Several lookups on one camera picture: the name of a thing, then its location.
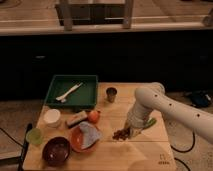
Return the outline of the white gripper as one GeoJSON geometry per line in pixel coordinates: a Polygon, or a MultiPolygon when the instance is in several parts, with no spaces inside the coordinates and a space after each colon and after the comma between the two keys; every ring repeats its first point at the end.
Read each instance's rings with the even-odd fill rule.
{"type": "Polygon", "coordinates": [[[151,109],[139,104],[134,104],[130,108],[124,124],[124,128],[130,130],[129,138],[134,138],[142,132],[149,121],[151,112],[151,109]]]}

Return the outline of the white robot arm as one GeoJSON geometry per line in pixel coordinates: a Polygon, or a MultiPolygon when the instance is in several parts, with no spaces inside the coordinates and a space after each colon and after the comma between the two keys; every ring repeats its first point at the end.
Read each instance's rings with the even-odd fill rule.
{"type": "Polygon", "coordinates": [[[134,91],[135,103],[127,113],[125,129],[129,138],[136,137],[147,126],[153,110],[166,114],[213,144],[213,114],[180,103],[165,95],[161,83],[145,83],[134,91]]]}

